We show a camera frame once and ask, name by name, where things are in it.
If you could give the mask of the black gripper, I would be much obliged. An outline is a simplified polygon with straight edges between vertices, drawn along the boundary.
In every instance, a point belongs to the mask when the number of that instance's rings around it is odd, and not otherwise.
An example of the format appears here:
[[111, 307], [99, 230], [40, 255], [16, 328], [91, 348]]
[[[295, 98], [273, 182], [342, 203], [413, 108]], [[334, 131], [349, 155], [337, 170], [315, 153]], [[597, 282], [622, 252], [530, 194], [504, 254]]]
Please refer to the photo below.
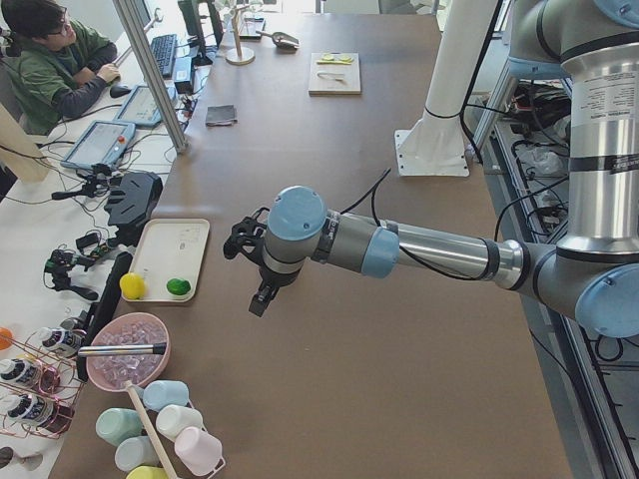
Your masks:
[[249, 306], [249, 312], [256, 316], [262, 316], [265, 313], [281, 287], [295, 281], [293, 272], [276, 272], [264, 259], [267, 225], [260, 220], [260, 217], [269, 210], [267, 207], [260, 207], [250, 216], [244, 217], [239, 223], [233, 225], [231, 234], [223, 247], [226, 259], [234, 259], [240, 253], [259, 267], [262, 282]]

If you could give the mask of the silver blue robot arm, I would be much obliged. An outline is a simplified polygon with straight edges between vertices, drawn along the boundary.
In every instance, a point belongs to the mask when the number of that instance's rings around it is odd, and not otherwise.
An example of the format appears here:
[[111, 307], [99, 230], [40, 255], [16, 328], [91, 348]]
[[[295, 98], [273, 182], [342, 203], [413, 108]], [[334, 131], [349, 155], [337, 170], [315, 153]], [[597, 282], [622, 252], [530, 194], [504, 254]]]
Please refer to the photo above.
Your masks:
[[569, 212], [555, 244], [477, 239], [330, 210], [313, 190], [282, 190], [234, 225], [227, 258], [260, 270], [262, 314], [307, 260], [384, 277], [397, 264], [491, 280], [609, 337], [638, 332], [638, 5], [519, 1], [509, 69], [570, 78]]

